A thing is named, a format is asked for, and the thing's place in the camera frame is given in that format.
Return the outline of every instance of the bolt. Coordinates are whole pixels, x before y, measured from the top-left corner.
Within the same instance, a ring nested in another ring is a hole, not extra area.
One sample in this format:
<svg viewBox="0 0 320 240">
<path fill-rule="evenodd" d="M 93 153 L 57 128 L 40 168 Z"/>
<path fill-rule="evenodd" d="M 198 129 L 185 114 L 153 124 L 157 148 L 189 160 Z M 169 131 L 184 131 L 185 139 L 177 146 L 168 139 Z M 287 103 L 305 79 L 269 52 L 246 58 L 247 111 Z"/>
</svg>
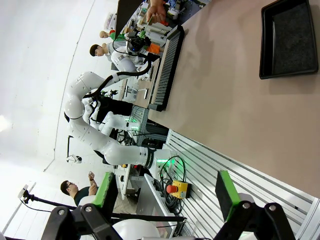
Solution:
<svg viewBox="0 0 320 240">
<path fill-rule="evenodd" d="M 87 207 L 85 208 L 85 211 L 88 212 L 88 213 L 91 212 L 91 210 L 92 210 L 92 207 L 90 207 L 90 206 L 87 206 Z"/>
<path fill-rule="evenodd" d="M 274 210 L 276 210 L 276 206 L 275 205 L 271 205 L 270 207 L 269 207 L 269 209 L 271 210 L 271 211 L 274 211 Z"/>
<path fill-rule="evenodd" d="M 242 207 L 244 208 L 244 209 L 248 209 L 248 208 L 250 208 L 250 204 L 249 203 L 244 203 L 243 205 L 242 205 Z"/>
</svg>

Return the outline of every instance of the red button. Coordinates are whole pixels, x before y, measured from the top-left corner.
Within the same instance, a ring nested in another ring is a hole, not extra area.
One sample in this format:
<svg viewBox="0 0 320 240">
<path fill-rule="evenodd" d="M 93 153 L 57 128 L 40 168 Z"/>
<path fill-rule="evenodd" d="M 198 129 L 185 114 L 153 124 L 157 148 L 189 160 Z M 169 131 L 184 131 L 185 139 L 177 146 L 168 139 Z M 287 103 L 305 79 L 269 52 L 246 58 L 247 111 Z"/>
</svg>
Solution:
<svg viewBox="0 0 320 240">
<path fill-rule="evenodd" d="M 166 187 L 166 192 L 167 192 L 168 194 L 176 193 L 176 192 L 178 192 L 178 187 L 177 187 L 177 186 L 173 186 L 173 185 L 168 185 L 168 186 Z"/>
</svg>

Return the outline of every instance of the black tray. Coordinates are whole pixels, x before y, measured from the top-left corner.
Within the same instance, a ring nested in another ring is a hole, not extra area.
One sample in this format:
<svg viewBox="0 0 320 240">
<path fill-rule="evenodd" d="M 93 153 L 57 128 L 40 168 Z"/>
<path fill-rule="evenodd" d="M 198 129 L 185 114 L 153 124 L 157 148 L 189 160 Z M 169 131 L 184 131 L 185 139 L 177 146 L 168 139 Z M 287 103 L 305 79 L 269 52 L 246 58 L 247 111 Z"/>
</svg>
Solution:
<svg viewBox="0 0 320 240">
<path fill-rule="evenodd" d="M 261 18 L 261 79 L 318 71 L 308 0 L 278 0 L 262 8 Z"/>
</svg>

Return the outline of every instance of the workbench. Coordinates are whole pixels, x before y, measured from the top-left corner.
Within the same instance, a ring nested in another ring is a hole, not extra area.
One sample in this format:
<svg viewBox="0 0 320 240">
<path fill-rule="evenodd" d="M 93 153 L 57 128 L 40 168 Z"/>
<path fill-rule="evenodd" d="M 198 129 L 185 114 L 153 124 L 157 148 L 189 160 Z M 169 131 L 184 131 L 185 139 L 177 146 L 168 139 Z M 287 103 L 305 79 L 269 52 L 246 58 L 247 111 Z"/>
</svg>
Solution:
<svg viewBox="0 0 320 240">
<path fill-rule="evenodd" d="M 272 2 L 215 0 L 185 22 L 166 110 L 148 117 L 319 198 L 320 75 L 259 78 Z M 320 0 L 309 2 L 320 56 Z"/>
</svg>

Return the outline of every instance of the glasses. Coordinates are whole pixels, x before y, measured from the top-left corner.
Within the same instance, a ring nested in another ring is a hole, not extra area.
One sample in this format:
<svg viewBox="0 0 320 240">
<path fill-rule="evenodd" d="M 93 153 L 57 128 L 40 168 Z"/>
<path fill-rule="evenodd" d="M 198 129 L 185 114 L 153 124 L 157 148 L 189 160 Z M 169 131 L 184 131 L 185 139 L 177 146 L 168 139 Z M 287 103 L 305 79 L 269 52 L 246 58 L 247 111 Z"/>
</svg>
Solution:
<svg viewBox="0 0 320 240">
<path fill-rule="evenodd" d="M 68 186 L 66 186 L 66 189 L 70 186 L 70 185 L 75 185 L 73 182 L 70 182 Z"/>
</svg>

